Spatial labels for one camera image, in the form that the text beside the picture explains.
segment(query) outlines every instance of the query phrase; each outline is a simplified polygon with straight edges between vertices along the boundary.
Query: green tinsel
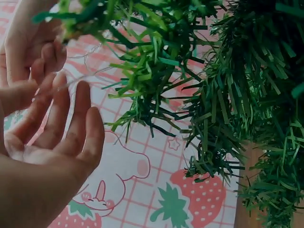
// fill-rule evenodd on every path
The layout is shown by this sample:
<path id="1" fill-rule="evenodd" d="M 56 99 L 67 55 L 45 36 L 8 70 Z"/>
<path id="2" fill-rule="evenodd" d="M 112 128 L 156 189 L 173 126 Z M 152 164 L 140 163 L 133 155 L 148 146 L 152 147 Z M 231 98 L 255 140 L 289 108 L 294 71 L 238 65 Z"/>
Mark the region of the green tinsel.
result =
<path id="1" fill-rule="evenodd" d="M 115 86 L 110 98 L 129 97 L 131 109 L 112 130 L 138 122 L 174 136 L 153 118 L 164 120 L 185 134 L 187 146 L 198 139 L 198 159 L 192 157 L 186 174 L 220 174 L 226 181 L 235 175 L 238 162 L 226 160 L 231 154 L 244 161 L 246 141 L 257 144 L 265 154 L 252 167 L 256 180 L 243 186 L 240 196 L 249 209 L 266 211 L 268 228 L 289 228 L 293 212 L 304 190 L 304 10 L 298 0 L 232 0 L 224 7 L 220 0 L 80 0 L 83 8 L 69 12 L 70 0 L 60 1 L 59 13 L 41 13 L 34 20 L 60 18 L 65 41 L 91 34 L 107 44 L 125 45 L 120 57 L 126 76 Z M 227 14 L 212 24 L 208 41 L 196 31 L 208 29 L 206 18 Z M 137 34 L 123 26 L 137 41 L 131 42 L 110 22 L 133 22 L 145 27 Z M 109 30 L 114 39 L 106 39 Z M 150 41 L 143 41 L 149 36 Z M 209 46 L 201 58 L 194 57 L 197 46 Z M 205 63 L 206 79 L 187 67 L 189 60 Z M 174 82 L 172 74 L 180 73 Z M 189 81 L 197 88 L 189 97 L 165 97 L 164 93 Z M 181 112 L 163 108 L 170 99 L 184 99 Z M 174 120 L 189 118 L 188 129 Z"/>

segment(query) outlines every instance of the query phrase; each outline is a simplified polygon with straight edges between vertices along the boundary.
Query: strawberry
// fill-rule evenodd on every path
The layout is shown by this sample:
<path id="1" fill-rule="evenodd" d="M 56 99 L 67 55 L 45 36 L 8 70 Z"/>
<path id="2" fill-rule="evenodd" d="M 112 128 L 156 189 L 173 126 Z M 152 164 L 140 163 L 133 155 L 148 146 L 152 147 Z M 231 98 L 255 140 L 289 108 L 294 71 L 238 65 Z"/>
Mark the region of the strawberry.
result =
<path id="1" fill-rule="evenodd" d="M 72 200 L 48 228 L 101 228 L 101 216 Z"/>
<path id="2" fill-rule="evenodd" d="M 187 212 L 191 213 L 193 220 L 191 225 L 194 228 L 205 227 L 211 223 L 219 214 L 226 197 L 226 190 L 222 185 L 222 180 L 215 176 L 208 178 L 208 174 L 203 176 L 185 177 L 185 170 L 178 170 L 171 175 L 172 184 L 180 188 L 183 197 L 188 198 L 189 207 L 184 209 L 186 201 L 178 196 L 176 188 L 172 188 L 167 183 L 167 189 L 159 188 L 163 200 L 159 200 L 162 208 L 156 210 L 150 217 L 151 221 L 156 221 L 157 217 L 163 213 L 163 220 L 171 218 L 173 228 L 188 228 L 186 220 L 189 219 Z M 205 179 L 195 183 L 195 179 Z"/>

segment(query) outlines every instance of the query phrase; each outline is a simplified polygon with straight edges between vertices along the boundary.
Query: tablecloth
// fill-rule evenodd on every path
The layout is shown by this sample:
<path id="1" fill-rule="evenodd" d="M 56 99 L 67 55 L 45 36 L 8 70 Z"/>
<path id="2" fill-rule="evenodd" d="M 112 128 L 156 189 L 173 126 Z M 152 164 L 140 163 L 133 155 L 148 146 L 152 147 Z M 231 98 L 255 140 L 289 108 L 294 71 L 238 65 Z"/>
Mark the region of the tablecloth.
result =
<path id="1" fill-rule="evenodd" d="M 0 38 L 4 37 L 15 6 L 0 1 Z M 90 36 L 68 45 L 63 69 L 68 80 L 103 69 L 110 62 L 119 62 L 109 48 L 98 45 Z M 88 52 L 91 53 L 85 57 L 85 65 L 84 55 Z M 190 67 L 195 72 L 202 69 L 195 63 Z M 108 98 L 114 92 L 112 88 L 101 89 L 122 76 L 119 70 L 108 69 L 85 78 L 92 88 L 92 103 L 100 109 L 104 122 L 114 122 L 130 107 L 129 99 Z M 75 86 L 76 83 L 70 88 L 72 99 Z M 181 89 L 174 93 L 181 95 Z M 179 105 L 173 102 L 169 108 L 176 109 Z M 5 129 L 20 118 L 22 112 L 7 117 Z M 158 120 L 156 123 L 177 137 L 155 131 L 152 138 L 149 128 L 134 123 L 125 143 L 124 128 L 113 133 L 106 126 L 100 165 L 49 228 L 233 228 L 237 178 L 232 178 L 230 185 L 223 184 L 218 176 L 203 183 L 186 179 L 183 170 L 190 156 L 196 155 L 195 149 L 191 146 L 185 149 L 181 135 L 170 125 Z M 43 131 L 43 124 L 37 135 Z M 188 126 L 183 121 L 176 124 Z"/>

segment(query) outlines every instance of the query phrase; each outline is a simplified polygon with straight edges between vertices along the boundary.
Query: hand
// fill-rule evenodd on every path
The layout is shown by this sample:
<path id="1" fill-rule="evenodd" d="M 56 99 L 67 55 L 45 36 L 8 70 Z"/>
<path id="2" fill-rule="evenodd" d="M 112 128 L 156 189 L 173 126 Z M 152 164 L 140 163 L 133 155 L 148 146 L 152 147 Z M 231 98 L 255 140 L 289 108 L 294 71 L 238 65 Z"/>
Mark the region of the hand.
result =
<path id="1" fill-rule="evenodd" d="M 0 86 L 27 80 L 30 67 L 41 68 L 45 75 L 62 69 L 65 47 L 56 40 L 59 20 L 34 24 L 32 18 L 49 11 L 57 0 L 20 0 L 3 44 L 0 44 Z"/>
<path id="2" fill-rule="evenodd" d="M 65 83 L 65 75 L 50 74 L 42 82 L 39 93 Z M 36 89 L 37 84 L 32 82 L 1 89 L 2 122 L 4 116 L 28 106 Z M 27 146 L 52 100 L 43 133 L 32 146 Z M 40 96 L 30 105 L 25 117 L 0 137 L 2 228 L 47 227 L 98 166 L 105 132 L 98 109 L 91 107 L 90 87 L 86 82 L 78 83 L 71 124 L 62 140 L 69 107 L 68 89 L 53 96 Z"/>

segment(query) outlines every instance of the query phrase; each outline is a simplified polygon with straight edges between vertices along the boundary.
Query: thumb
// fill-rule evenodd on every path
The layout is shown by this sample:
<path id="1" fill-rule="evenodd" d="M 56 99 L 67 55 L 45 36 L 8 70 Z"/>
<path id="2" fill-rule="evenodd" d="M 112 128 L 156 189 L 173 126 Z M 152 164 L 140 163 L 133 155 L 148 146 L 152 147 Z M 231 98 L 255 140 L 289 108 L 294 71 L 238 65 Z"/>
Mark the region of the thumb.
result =
<path id="1" fill-rule="evenodd" d="M 17 110 L 29 107 L 37 90 L 38 85 L 35 81 L 20 81 L 12 84 L 11 87 L 0 89 L 3 115 L 8 116 Z"/>
<path id="2" fill-rule="evenodd" d="M 22 36 L 14 36 L 6 41 L 5 54 L 8 84 L 27 80 L 30 70 L 25 68 L 26 43 Z"/>

